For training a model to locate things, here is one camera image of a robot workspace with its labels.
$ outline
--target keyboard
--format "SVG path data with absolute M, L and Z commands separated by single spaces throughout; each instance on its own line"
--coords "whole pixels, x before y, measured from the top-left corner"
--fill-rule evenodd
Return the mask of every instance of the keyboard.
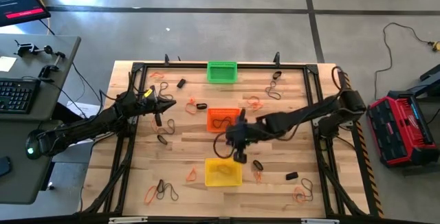
M 0 78 L 0 115 L 28 114 L 40 82 L 37 79 Z

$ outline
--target gray desk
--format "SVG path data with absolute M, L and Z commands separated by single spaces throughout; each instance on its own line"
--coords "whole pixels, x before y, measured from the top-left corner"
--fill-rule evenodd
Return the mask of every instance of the gray desk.
M 0 34 L 0 56 L 13 56 L 17 45 L 14 39 L 20 43 L 34 43 L 37 47 L 43 48 L 50 45 L 55 51 L 66 54 L 68 61 L 60 64 L 60 71 L 51 75 L 55 79 L 54 84 L 63 87 L 78 49 L 80 38 L 77 36 L 39 36 L 22 34 Z M 24 59 L 17 57 L 15 65 L 9 72 L 0 72 L 0 78 L 20 78 L 21 76 L 38 76 L 42 66 L 53 64 L 54 59 L 47 54 L 38 55 L 31 59 L 26 56 Z M 45 109 L 52 112 L 58 101 L 60 91 L 53 86 L 41 83 L 41 91 L 44 98 L 39 98 L 34 103 L 33 109 Z M 42 120 L 50 118 L 51 113 L 47 111 L 35 113 Z M 25 154 L 25 141 L 28 133 L 39 126 L 39 121 L 0 120 L 0 157 L 8 156 L 11 160 L 12 171 L 0 177 L 0 203 L 31 204 L 41 189 L 46 177 L 51 159 L 41 157 L 37 160 L 30 160 Z M 50 129 L 54 124 L 43 123 L 41 128 Z

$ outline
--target computer mouse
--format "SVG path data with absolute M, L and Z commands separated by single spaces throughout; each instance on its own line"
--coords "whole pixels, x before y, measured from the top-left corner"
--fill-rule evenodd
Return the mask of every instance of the computer mouse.
M 41 157 L 40 143 L 36 136 L 44 132 L 43 130 L 36 129 L 27 135 L 26 139 L 26 156 L 29 159 L 38 159 Z

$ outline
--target gray floor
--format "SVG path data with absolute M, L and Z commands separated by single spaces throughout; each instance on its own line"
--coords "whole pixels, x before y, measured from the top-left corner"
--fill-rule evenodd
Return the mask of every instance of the gray floor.
M 306 8 L 305 0 L 46 0 L 47 5 L 95 5 L 141 8 Z M 322 10 L 440 10 L 438 0 L 313 0 Z M 388 66 L 382 28 L 389 22 L 414 27 L 426 40 L 439 40 L 440 16 L 316 17 L 326 63 L 337 63 L 350 76 L 365 103 L 373 101 L 373 72 Z M 82 43 L 76 64 L 96 89 L 106 89 L 115 60 L 157 60 L 167 53 L 182 60 L 269 61 L 281 52 L 283 62 L 316 62 L 307 14 L 173 14 L 53 12 L 57 34 L 79 35 Z M 45 34 L 39 22 L 0 27 L 0 32 Z M 379 75 L 378 96 L 406 89 L 420 74 L 438 64 L 440 54 L 398 27 L 387 29 L 394 67 Z M 79 96 L 78 76 L 71 72 L 64 90 Z M 97 104 L 87 90 L 81 102 Z M 438 106 L 423 106 L 427 119 Z M 402 177 L 383 167 L 362 119 L 370 159 L 386 217 L 440 223 L 440 174 Z M 436 127 L 439 120 L 430 126 Z M 89 146 L 75 146 L 55 158 L 52 181 L 57 189 L 39 194 L 29 206 L 0 205 L 0 219 L 69 214 L 76 211 L 78 195 L 89 160 Z

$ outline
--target monitor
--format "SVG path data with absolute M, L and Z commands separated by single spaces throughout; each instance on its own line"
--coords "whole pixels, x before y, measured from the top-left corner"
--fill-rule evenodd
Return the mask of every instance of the monitor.
M 39 0 L 0 0 L 0 27 L 49 17 Z

